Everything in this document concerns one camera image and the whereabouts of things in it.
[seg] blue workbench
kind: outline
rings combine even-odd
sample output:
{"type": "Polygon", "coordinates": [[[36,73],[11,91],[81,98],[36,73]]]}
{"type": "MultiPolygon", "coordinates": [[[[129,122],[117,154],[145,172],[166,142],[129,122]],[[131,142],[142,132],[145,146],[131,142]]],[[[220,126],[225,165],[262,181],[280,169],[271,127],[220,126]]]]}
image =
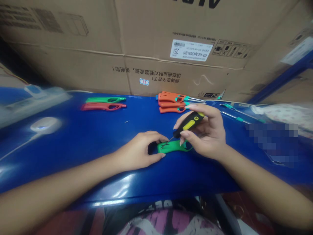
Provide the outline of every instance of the blue workbench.
{"type": "MultiPolygon", "coordinates": [[[[63,122],[57,132],[34,140],[0,161],[0,193],[112,153],[139,132],[153,130],[171,137],[173,126],[181,115],[161,114],[155,97],[140,96],[126,96],[127,108],[114,112],[81,111],[81,105],[88,97],[109,95],[72,95],[62,104],[0,129],[0,156],[3,156],[34,134],[29,127],[38,119],[56,117],[63,122]]],[[[208,104],[220,108],[220,102],[208,104]]],[[[244,123],[227,116],[223,116],[223,120],[227,143],[241,154],[288,183],[313,182],[313,158],[307,152],[299,149],[301,157],[295,168],[276,165],[249,137],[244,123]]],[[[239,186],[218,162],[191,150],[168,153],[148,168],[116,175],[84,195],[75,207],[148,202],[238,190],[239,186]]]]}

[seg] white computer mouse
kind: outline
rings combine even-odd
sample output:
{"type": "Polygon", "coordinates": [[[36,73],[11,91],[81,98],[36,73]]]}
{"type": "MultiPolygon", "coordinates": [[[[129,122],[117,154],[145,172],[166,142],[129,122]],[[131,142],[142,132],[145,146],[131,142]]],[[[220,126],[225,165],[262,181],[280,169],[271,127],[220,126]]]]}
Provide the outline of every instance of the white computer mouse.
{"type": "Polygon", "coordinates": [[[55,117],[44,117],[31,125],[30,129],[38,134],[51,134],[61,126],[62,122],[59,119],[55,117]]]}

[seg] orange plastic handle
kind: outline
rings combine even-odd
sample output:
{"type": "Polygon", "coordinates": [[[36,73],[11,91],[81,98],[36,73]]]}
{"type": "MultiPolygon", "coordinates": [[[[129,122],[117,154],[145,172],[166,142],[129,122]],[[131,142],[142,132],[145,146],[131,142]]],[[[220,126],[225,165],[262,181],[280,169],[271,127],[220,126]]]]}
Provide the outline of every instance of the orange plastic handle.
{"type": "Polygon", "coordinates": [[[159,107],[160,113],[183,113],[186,108],[184,106],[179,107],[169,107],[169,108],[162,108],[159,107]]]}
{"type": "Polygon", "coordinates": [[[183,98],[183,100],[184,100],[184,98],[187,97],[186,95],[177,94],[177,93],[173,93],[173,92],[167,92],[167,91],[162,91],[161,94],[163,94],[163,95],[169,95],[169,94],[175,95],[175,97],[177,97],[177,98],[181,97],[181,98],[183,98]]]}
{"type": "Polygon", "coordinates": [[[161,102],[159,101],[159,106],[162,108],[168,108],[168,107],[180,107],[180,106],[186,106],[186,103],[174,103],[174,102],[161,102]]]}
{"type": "Polygon", "coordinates": [[[159,101],[169,101],[169,102],[175,102],[175,103],[181,103],[184,101],[184,98],[185,97],[179,97],[179,96],[176,96],[177,94],[175,93],[170,93],[170,92],[167,92],[167,93],[159,93],[158,95],[158,100],[159,101]]]}

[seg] forearm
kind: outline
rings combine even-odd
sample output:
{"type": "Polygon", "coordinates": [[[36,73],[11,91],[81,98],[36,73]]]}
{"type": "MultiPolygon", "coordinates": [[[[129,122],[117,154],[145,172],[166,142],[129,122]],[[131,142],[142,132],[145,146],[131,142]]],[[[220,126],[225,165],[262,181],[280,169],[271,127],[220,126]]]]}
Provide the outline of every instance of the forearm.
{"type": "Polygon", "coordinates": [[[29,231],[119,172],[114,159],[108,155],[3,193],[0,233],[29,231]]]}
{"type": "Polygon", "coordinates": [[[272,220],[288,227],[313,229],[313,203],[293,187],[229,146],[220,163],[272,220]]]}

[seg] teal screwdriver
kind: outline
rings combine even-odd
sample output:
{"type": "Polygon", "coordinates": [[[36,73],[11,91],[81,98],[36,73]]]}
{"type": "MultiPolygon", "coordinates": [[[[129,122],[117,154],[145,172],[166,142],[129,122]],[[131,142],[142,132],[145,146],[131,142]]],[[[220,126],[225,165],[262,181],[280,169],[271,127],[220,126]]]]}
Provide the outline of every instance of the teal screwdriver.
{"type": "Polygon", "coordinates": [[[173,137],[168,141],[170,142],[173,138],[178,139],[180,137],[180,133],[182,131],[186,131],[186,130],[190,130],[192,128],[195,128],[197,125],[200,124],[200,122],[202,121],[202,119],[204,118],[204,114],[200,113],[200,112],[196,112],[193,111],[191,114],[189,114],[184,120],[183,122],[179,125],[179,127],[177,128],[177,130],[175,130],[173,132],[173,137]]]}

